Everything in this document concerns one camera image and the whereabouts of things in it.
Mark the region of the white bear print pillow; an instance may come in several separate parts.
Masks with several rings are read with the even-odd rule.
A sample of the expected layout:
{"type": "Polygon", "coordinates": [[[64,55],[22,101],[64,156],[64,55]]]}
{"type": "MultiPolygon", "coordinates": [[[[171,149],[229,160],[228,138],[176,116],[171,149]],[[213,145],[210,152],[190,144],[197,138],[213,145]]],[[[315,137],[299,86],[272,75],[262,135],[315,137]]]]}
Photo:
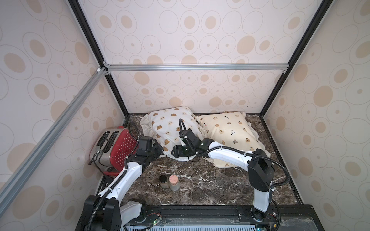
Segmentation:
{"type": "Polygon", "coordinates": [[[176,158],[171,154],[173,148],[181,144],[179,119],[182,119],[186,128],[191,129],[197,137],[204,139],[191,109],[185,106],[151,112],[141,119],[140,125],[145,136],[156,139],[163,147],[164,155],[178,161],[188,161],[186,157],[176,158]]]}

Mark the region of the cream animal print pillow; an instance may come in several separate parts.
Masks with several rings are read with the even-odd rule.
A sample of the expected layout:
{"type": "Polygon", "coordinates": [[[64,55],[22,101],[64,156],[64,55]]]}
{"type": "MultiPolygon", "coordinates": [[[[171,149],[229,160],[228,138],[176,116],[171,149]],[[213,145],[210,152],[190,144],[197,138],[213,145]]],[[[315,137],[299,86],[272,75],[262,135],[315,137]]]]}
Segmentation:
{"type": "Polygon", "coordinates": [[[263,150],[268,157],[271,154],[259,141],[257,132],[247,122],[244,112],[230,112],[214,115],[196,116],[198,129],[205,138],[243,151],[263,150]]]}

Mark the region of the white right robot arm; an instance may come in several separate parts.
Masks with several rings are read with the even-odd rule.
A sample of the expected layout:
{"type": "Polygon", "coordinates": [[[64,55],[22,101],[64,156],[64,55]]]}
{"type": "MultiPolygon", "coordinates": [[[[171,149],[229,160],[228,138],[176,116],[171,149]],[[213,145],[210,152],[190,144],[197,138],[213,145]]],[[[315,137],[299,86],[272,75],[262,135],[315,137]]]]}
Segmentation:
{"type": "Polygon", "coordinates": [[[248,172],[249,182],[254,190],[251,214],[255,220],[266,217],[274,189],[290,181],[286,167],[268,158],[261,149],[241,151],[212,139],[200,140],[191,129],[181,130],[179,136],[181,144],[176,145],[171,152],[175,158],[198,156],[218,159],[248,172]]]}

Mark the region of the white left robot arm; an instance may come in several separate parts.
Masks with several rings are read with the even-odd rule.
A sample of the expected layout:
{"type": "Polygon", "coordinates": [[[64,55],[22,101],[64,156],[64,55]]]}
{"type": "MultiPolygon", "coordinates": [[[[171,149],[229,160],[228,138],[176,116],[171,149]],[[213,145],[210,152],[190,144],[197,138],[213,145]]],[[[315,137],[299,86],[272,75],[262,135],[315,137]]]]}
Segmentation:
{"type": "Polygon", "coordinates": [[[119,175],[97,195],[90,195],[84,202],[77,231],[124,231],[124,226],[142,214],[143,203],[132,201],[121,206],[124,196],[151,162],[163,153],[160,144],[151,137],[138,140],[134,154],[125,160],[119,175]]]}

